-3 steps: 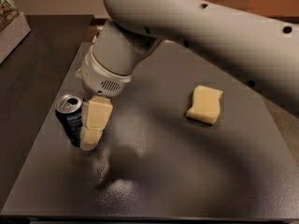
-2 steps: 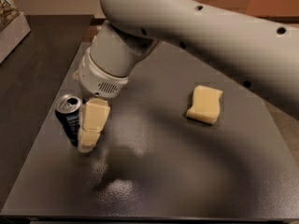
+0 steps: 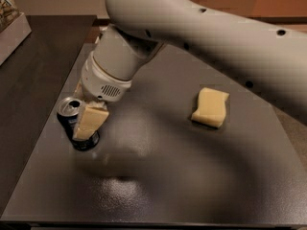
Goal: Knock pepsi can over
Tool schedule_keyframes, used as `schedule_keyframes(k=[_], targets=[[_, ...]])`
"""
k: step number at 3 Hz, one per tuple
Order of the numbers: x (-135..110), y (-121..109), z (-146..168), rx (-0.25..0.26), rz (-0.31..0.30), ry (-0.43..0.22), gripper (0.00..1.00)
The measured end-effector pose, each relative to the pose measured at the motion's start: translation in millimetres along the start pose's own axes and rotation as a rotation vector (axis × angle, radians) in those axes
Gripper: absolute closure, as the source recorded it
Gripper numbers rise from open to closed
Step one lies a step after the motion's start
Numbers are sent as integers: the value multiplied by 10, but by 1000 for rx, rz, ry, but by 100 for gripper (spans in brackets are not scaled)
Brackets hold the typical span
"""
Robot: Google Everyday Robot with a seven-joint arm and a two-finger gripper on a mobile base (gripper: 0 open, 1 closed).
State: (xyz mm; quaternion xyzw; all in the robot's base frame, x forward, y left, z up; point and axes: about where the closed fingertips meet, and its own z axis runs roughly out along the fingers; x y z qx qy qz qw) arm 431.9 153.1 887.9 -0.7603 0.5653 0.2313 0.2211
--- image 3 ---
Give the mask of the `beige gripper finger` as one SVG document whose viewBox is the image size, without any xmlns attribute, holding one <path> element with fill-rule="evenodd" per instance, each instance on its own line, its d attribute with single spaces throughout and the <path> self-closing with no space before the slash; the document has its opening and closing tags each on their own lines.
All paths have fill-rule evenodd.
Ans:
<svg viewBox="0 0 307 230">
<path fill-rule="evenodd" d="M 76 98 L 76 99 L 79 99 L 79 100 L 84 99 L 83 86 L 82 86 L 82 83 L 80 81 L 78 82 L 78 84 L 75 88 L 73 97 Z"/>
<path fill-rule="evenodd" d="M 88 140 L 106 121 L 108 115 L 106 106 L 101 103 L 82 103 L 74 127 L 73 139 L 77 141 Z"/>
</svg>

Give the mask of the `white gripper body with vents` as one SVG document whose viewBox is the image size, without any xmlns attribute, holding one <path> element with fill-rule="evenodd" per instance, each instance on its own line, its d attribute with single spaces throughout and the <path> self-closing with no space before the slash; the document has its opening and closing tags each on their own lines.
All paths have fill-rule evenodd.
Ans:
<svg viewBox="0 0 307 230">
<path fill-rule="evenodd" d="M 88 56 L 81 72 L 84 95 L 89 100 L 114 103 L 130 89 L 131 81 L 117 80 L 106 73 L 95 61 L 94 52 Z"/>
</svg>

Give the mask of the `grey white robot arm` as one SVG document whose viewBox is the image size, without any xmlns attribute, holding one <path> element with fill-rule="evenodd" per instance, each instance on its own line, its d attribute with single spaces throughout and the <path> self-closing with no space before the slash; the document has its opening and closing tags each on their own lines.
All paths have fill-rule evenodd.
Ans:
<svg viewBox="0 0 307 230">
<path fill-rule="evenodd" d="M 307 36 L 215 11 L 190 0 L 106 0 L 110 23 L 89 55 L 75 95 L 83 102 L 73 137 L 105 122 L 136 72 L 165 44 L 192 54 L 304 123 Z"/>
</svg>

